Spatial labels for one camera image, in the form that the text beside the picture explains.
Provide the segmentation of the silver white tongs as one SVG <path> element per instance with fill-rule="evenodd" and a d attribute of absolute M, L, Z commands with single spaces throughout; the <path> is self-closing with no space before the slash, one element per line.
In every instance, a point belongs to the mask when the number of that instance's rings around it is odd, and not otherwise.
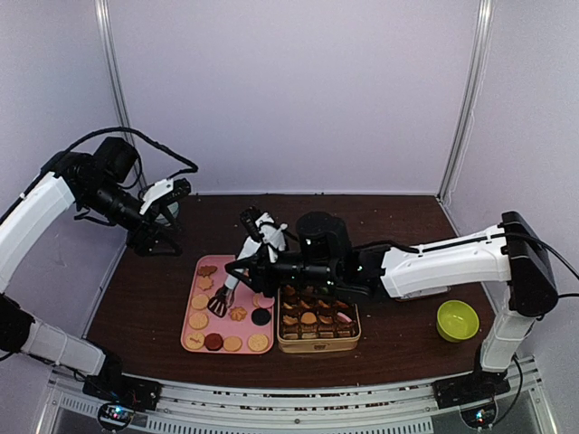
<path fill-rule="evenodd" d="M 249 258 L 251 255 L 255 254 L 261 244 L 254 241 L 251 237 L 248 237 L 243 246 L 242 250 L 237 256 L 236 260 L 242 260 Z M 234 292 L 238 286 L 240 279 L 233 275 L 234 272 L 242 274 L 245 268 L 237 268 L 233 271 L 227 272 L 227 278 L 223 285 L 216 291 L 216 293 L 210 298 L 207 308 L 208 310 L 218 316 L 219 318 L 225 317 L 228 309 L 231 307 L 234 301 Z"/>

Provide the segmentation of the tan maple leaf cookie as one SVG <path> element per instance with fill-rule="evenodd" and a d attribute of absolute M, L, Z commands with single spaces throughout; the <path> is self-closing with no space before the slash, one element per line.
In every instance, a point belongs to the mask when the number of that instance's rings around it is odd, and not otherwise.
<path fill-rule="evenodd" d="M 196 288 L 202 292 L 211 290 L 213 285 L 214 281 L 209 276 L 201 276 L 196 281 Z"/>

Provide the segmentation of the gold cookie tin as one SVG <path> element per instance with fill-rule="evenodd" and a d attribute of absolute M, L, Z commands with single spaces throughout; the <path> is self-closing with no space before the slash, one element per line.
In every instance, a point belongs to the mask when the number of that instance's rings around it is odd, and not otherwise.
<path fill-rule="evenodd" d="M 351 351 L 362 335 L 358 306 L 309 286 L 278 289 L 277 340 L 286 354 Z"/>

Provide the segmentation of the silver tin lid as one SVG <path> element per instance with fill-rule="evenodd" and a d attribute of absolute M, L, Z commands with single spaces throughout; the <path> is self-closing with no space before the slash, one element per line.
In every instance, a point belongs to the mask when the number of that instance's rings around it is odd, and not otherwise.
<path fill-rule="evenodd" d="M 437 288 L 426 288 L 414 291 L 412 293 L 404 294 L 400 297 L 396 297 L 395 300 L 399 302 L 411 301 L 415 299 L 422 299 L 426 297 L 438 296 L 441 294 L 446 294 L 451 290 L 450 287 L 437 287 Z"/>

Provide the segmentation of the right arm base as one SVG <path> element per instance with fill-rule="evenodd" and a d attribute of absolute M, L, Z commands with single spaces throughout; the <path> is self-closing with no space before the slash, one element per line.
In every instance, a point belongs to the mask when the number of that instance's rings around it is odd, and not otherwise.
<path fill-rule="evenodd" d="M 489 429 L 498 418 L 496 398 L 511 388 L 504 373 L 467 373 L 432 384 L 439 410 L 457 408 L 472 429 Z"/>

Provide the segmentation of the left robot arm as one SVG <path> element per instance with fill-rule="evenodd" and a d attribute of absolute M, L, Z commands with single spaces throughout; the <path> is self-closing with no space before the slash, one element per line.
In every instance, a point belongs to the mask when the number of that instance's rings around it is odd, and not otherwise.
<path fill-rule="evenodd" d="M 1 355 L 95 376 L 110 401 L 130 392 L 125 375 L 82 329 L 106 271 L 123 249 L 177 257 L 177 204 L 191 192 L 190 167 L 138 184 L 142 159 L 112 131 L 94 151 L 73 144 L 53 155 L 1 219 Z"/>

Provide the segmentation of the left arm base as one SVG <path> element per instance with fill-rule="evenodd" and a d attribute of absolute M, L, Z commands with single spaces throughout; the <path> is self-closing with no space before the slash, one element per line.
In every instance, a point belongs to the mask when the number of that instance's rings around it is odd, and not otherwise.
<path fill-rule="evenodd" d="M 97 422 L 109 432 L 127 428 L 138 412 L 155 410 L 162 391 L 159 382 L 121 375 L 117 382 L 97 376 L 83 379 L 82 392 L 103 401 Z"/>

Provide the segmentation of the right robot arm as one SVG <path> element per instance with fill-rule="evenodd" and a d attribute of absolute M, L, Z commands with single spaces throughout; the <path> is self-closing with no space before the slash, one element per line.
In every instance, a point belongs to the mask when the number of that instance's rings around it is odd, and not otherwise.
<path fill-rule="evenodd" d="M 308 212 L 296 223 L 299 250 L 287 246 L 284 224 L 250 208 L 240 220 L 248 232 L 238 258 L 226 264 L 227 283 L 241 282 L 269 297 L 284 283 L 326 288 L 342 297 L 420 297 L 445 288 L 504 282 L 506 300 L 484 339 L 478 368 L 464 379 L 470 398 L 498 385 L 533 323 L 558 303 L 547 246 L 518 212 L 471 235 L 416 246 L 394 241 L 352 244 L 346 223 L 327 212 Z"/>

